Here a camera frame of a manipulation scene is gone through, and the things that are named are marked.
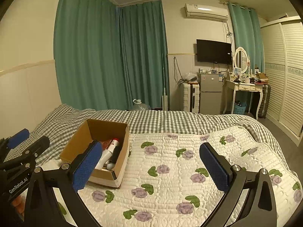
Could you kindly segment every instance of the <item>blue plastic basket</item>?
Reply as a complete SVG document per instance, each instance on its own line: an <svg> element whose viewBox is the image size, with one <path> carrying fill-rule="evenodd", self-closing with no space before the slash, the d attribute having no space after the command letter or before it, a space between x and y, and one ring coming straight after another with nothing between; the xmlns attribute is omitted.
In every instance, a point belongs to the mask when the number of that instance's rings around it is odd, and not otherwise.
<svg viewBox="0 0 303 227"><path fill-rule="evenodd" d="M246 102L241 102L241 107L239 107L237 104L234 104L234 114L241 114L243 115L246 109Z"/></svg>

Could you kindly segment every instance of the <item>wardrobe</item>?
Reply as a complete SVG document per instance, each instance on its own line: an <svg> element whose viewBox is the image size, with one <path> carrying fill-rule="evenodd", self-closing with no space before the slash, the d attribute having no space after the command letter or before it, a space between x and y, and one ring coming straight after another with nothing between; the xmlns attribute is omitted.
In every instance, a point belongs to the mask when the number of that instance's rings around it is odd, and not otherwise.
<svg viewBox="0 0 303 227"><path fill-rule="evenodd" d="M267 117L298 146L303 126L303 25L299 16L261 27L265 73L272 87Z"/></svg>

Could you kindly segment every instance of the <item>blue textured finger pad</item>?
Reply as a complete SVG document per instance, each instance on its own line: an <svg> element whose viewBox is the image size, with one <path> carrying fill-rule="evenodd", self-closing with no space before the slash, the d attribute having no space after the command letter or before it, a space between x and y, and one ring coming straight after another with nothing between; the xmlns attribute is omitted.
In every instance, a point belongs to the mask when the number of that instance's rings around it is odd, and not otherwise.
<svg viewBox="0 0 303 227"><path fill-rule="evenodd" d="M84 189L84 186L100 160L101 155L102 145L100 142L97 142L73 174L73 188L76 192L79 189Z"/></svg>
<svg viewBox="0 0 303 227"><path fill-rule="evenodd" d="M17 134L13 135L9 139L9 143L7 147L13 149L17 147L20 143L28 139L28 137L29 137L29 131L27 129L23 129L22 131L19 131Z"/></svg>
<svg viewBox="0 0 303 227"><path fill-rule="evenodd" d="M228 174L205 144L200 146L200 158L218 190L227 192L229 190Z"/></svg>

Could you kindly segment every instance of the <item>metal screw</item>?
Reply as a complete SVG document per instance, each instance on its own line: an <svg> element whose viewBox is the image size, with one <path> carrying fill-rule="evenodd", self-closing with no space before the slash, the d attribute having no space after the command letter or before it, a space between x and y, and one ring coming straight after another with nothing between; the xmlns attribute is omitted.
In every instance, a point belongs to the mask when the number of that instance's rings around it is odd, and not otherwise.
<svg viewBox="0 0 303 227"><path fill-rule="evenodd" d="M262 168L262 169L261 169L261 173L263 173L264 175L266 175L268 172L267 172L266 169Z"/></svg>
<svg viewBox="0 0 303 227"><path fill-rule="evenodd" d="M40 167L36 167L35 170L34 170L35 173L39 173L40 171L41 171Z"/></svg>
<svg viewBox="0 0 303 227"><path fill-rule="evenodd" d="M69 168L69 164L68 164L68 163L65 163L65 164L63 164L63 165L61 166L61 168L62 168L63 170L66 170L66 169Z"/></svg>
<svg viewBox="0 0 303 227"><path fill-rule="evenodd" d="M241 170L241 166L239 165L233 165L232 168L237 172Z"/></svg>

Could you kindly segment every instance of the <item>drawer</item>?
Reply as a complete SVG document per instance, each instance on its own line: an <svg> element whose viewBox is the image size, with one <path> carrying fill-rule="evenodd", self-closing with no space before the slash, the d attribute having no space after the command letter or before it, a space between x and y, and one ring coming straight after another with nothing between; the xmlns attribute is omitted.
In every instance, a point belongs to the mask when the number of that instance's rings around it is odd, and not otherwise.
<svg viewBox="0 0 303 227"><path fill-rule="evenodd" d="M250 87L250 90L262 91L262 87L263 87L263 86L251 86L251 87Z"/></svg>
<svg viewBox="0 0 303 227"><path fill-rule="evenodd" d="M247 90L250 91L250 85L245 85L245 84L240 84L239 85L239 90Z"/></svg>

